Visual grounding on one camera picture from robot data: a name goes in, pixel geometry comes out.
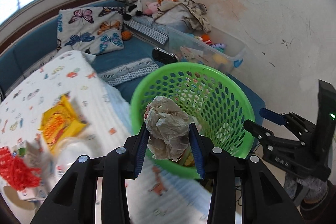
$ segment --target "white wall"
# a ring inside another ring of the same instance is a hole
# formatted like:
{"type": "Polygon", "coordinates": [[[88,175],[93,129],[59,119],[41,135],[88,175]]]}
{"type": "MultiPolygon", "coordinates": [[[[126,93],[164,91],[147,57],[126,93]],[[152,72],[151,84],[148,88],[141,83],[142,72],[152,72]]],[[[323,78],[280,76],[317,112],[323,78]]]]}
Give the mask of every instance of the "white wall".
{"type": "MultiPolygon", "coordinates": [[[[250,51],[232,74],[276,112],[317,118],[318,79],[336,87],[336,0],[196,0],[250,51]]],[[[285,128],[266,126],[289,137],[285,128]]],[[[334,161],[336,183],[336,161],[334,161]]]]}

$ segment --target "crumpled tissue paper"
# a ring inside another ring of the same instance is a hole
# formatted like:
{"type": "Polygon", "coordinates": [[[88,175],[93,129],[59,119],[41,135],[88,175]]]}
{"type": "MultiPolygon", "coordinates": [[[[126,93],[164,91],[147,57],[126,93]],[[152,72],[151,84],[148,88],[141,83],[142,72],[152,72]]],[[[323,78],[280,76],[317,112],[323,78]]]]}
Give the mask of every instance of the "crumpled tissue paper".
{"type": "Polygon", "coordinates": [[[148,148],[153,158],[178,161],[189,145],[189,124],[193,119],[172,99],[156,96],[147,105],[144,120],[150,132],[148,148]]]}

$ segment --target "green plastic basket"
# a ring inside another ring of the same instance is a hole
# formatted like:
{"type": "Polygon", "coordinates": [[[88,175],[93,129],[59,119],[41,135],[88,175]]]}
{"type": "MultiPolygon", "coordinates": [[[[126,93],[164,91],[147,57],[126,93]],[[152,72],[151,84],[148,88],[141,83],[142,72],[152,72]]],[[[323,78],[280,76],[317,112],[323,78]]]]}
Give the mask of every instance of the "green plastic basket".
{"type": "MultiPolygon", "coordinates": [[[[147,75],[137,86],[131,101],[133,133],[143,124],[148,103],[157,95],[174,100],[202,125],[202,133],[215,146],[231,155],[246,158],[254,137],[243,122],[254,120],[252,106],[244,92],[229,77],[213,68],[194,63],[165,65],[147,75]]],[[[196,169],[170,160],[155,160],[165,170],[183,178],[197,179],[196,169]]]]}

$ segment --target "folded cloth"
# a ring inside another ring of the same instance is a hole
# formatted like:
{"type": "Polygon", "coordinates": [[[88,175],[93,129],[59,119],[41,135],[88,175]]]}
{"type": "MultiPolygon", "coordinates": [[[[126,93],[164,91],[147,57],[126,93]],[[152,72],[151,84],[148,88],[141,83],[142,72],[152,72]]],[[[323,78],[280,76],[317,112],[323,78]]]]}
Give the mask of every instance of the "folded cloth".
{"type": "Polygon", "coordinates": [[[164,45],[168,41],[169,29],[165,25],[157,24],[148,16],[133,17],[125,21],[124,25],[156,40],[164,45]]]}
{"type": "Polygon", "coordinates": [[[178,161],[189,145],[189,124],[194,122],[172,99],[156,96],[147,105],[144,120],[150,132],[153,158],[178,161]]]}
{"type": "Polygon", "coordinates": [[[158,69],[159,66],[150,58],[143,58],[112,70],[99,73],[98,76],[111,86],[128,82],[150,74],[158,69]]]}
{"type": "Polygon", "coordinates": [[[205,33],[211,31],[205,6],[193,0],[184,0],[183,2],[164,0],[158,12],[152,16],[158,24],[167,25],[182,20],[192,29],[203,30],[205,33]]]}

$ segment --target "butterfly print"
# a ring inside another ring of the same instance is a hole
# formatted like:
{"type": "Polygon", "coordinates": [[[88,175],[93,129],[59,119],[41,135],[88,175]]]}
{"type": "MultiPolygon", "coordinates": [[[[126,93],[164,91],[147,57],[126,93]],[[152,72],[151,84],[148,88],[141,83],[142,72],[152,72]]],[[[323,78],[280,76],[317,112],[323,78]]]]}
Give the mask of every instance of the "butterfly print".
{"type": "Polygon", "coordinates": [[[10,130],[11,131],[14,131],[16,128],[17,128],[17,125],[18,125],[18,122],[16,121],[15,123],[13,123],[11,126],[10,126],[10,130]]]}
{"type": "Polygon", "coordinates": [[[57,38],[57,47],[56,47],[57,51],[59,51],[62,48],[61,43],[62,41],[59,38],[57,38]]]}
{"type": "Polygon", "coordinates": [[[96,77],[96,73],[93,72],[93,73],[91,73],[90,75],[87,75],[86,77],[87,77],[88,79],[95,78],[95,77],[96,77]]]}
{"type": "Polygon", "coordinates": [[[63,32],[63,22],[62,22],[62,14],[58,14],[58,18],[57,18],[57,30],[59,32],[63,32]]]}
{"type": "Polygon", "coordinates": [[[103,10],[99,13],[99,17],[103,17],[105,15],[108,15],[111,12],[117,11],[119,14],[123,14],[123,8],[122,7],[103,7],[103,10]]]}
{"type": "Polygon", "coordinates": [[[4,124],[4,126],[3,126],[3,129],[1,130],[2,134],[5,133],[5,129],[6,129],[6,125],[7,125],[7,123],[8,123],[8,119],[5,120],[5,124],[4,124]]]}
{"type": "Polygon", "coordinates": [[[107,21],[104,21],[100,27],[99,31],[97,32],[98,35],[101,35],[103,32],[110,30],[110,29],[117,29],[120,30],[120,21],[116,20],[113,24],[110,22],[110,24],[107,21]]]}
{"type": "Polygon", "coordinates": [[[93,23],[93,17],[92,17],[92,10],[90,9],[86,9],[86,10],[81,10],[81,9],[78,9],[76,11],[73,12],[73,16],[72,18],[69,20],[69,24],[71,23],[74,23],[75,21],[79,20],[79,19],[82,19],[82,22],[83,22],[83,19],[85,19],[87,22],[89,23],[93,23]]]}
{"type": "Polygon", "coordinates": [[[119,47],[123,47],[124,44],[122,42],[122,40],[119,38],[119,35],[117,33],[113,33],[112,37],[106,35],[103,35],[102,38],[100,39],[100,41],[102,42],[111,42],[112,44],[119,46],[119,47]]]}
{"type": "Polygon", "coordinates": [[[114,133],[116,133],[117,131],[116,131],[116,129],[114,128],[114,127],[112,127],[110,130],[109,130],[109,133],[111,134],[111,135],[113,135],[114,133]]]}
{"type": "Polygon", "coordinates": [[[100,41],[102,43],[99,45],[99,54],[106,50],[106,48],[109,46],[109,43],[112,43],[118,47],[124,46],[117,33],[113,33],[112,37],[105,34],[101,37],[100,41]]]}
{"type": "Polygon", "coordinates": [[[28,96],[27,96],[27,100],[30,100],[30,99],[32,99],[33,97],[35,97],[35,95],[36,95],[39,91],[40,91],[40,90],[37,89],[37,90],[35,90],[34,92],[28,94],[28,96]]]}
{"type": "Polygon", "coordinates": [[[74,72],[74,71],[71,71],[70,73],[67,74],[67,77],[68,78],[74,78],[78,75],[78,73],[74,72]]]}
{"type": "Polygon", "coordinates": [[[85,32],[84,34],[80,34],[80,35],[74,34],[70,37],[70,41],[67,42],[65,44],[65,46],[67,46],[67,45],[73,46],[74,44],[76,44],[77,42],[80,42],[80,41],[81,42],[90,42],[90,41],[95,39],[94,36],[91,37],[90,35],[91,34],[89,32],[85,32]]]}
{"type": "Polygon", "coordinates": [[[17,93],[14,94],[13,99],[15,99],[19,94],[21,93],[22,90],[19,90],[17,93]]]}

